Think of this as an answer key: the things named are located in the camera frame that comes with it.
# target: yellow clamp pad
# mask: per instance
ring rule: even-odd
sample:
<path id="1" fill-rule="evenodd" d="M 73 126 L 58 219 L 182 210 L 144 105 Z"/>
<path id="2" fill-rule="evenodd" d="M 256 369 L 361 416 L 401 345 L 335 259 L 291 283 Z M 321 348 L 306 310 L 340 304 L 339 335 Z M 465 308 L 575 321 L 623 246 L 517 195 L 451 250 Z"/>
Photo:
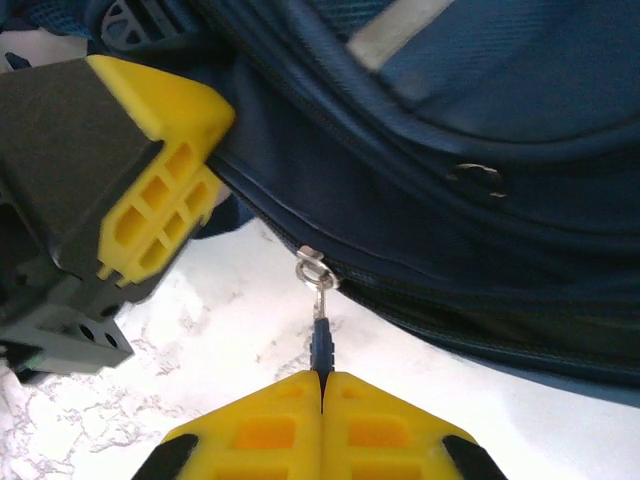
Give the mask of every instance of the yellow clamp pad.
<path id="1" fill-rule="evenodd" d="M 442 444 L 465 431 L 347 373 L 321 413 L 315 372 L 300 372 L 172 431 L 199 438 L 177 480 L 460 480 Z"/>
<path id="2" fill-rule="evenodd" d="M 102 221 L 98 276 L 118 272 L 125 286 L 159 273 L 211 216 L 220 181 L 205 161 L 235 113 L 197 82 L 111 57 L 87 62 L 147 138 L 164 143 Z"/>

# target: reflective strip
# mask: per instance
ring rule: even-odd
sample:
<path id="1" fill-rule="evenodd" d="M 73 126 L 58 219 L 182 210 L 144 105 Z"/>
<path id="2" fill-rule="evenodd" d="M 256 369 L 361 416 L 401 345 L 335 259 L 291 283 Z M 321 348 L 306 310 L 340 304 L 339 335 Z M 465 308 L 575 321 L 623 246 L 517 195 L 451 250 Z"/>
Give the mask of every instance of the reflective strip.
<path id="1" fill-rule="evenodd" d="M 453 0 L 396 0 L 356 32 L 347 48 L 369 70 L 380 70 L 451 3 Z"/>

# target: zipper pull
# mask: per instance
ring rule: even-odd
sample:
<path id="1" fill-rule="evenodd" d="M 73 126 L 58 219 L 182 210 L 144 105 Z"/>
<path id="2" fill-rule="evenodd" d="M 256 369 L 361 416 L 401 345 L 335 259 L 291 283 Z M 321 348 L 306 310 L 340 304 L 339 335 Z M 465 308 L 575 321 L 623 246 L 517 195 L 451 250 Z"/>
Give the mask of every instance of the zipper pull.
<path id="1" fill-rule="evenodd" d="M 322 261 L 324 255 L 311 247 L 303 246 L 297 253 L 296 276 L 316 292 L 313 305 L 313 333 L 311 334 L 311 370 L 318 373 L 320 391 L 324 397 L 329 374 L 334 371 L 335 347 L 331 326 L 326 316 L 326 292 L 338 288 L 340 281 Z"/>

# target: marble countertop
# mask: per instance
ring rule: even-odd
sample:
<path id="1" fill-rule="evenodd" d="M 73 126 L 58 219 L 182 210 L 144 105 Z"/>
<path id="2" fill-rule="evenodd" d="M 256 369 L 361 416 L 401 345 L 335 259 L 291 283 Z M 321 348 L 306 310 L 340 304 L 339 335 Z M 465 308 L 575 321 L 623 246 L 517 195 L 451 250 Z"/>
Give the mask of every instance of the marble countertop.
<path id="1" fill-rule="evenodd" d="M 0 478 L 128 480 L 171 428 L 308 366 L 313 293 L 259 222 L 192 242 L 118 319 L 135 357 L 21 387 L 0 370 Z M 338 369 L 468 430 L 510 480 L 638 478 L 640 411 L 431 347 L 338 293 Z"/>

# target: navy blue backpack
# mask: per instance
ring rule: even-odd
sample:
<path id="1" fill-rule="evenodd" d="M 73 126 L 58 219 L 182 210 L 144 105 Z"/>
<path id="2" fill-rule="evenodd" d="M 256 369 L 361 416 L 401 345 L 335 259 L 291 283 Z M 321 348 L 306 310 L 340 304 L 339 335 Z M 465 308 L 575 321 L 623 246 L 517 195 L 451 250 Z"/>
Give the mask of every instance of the navy blue backpack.
<path id="1" fill-rule="evenodd" d="M 227 98 L 209 165 L 345 295 L 496 368 L 640 390 L 640 2 L 71 3 L 91 51 Z"/>

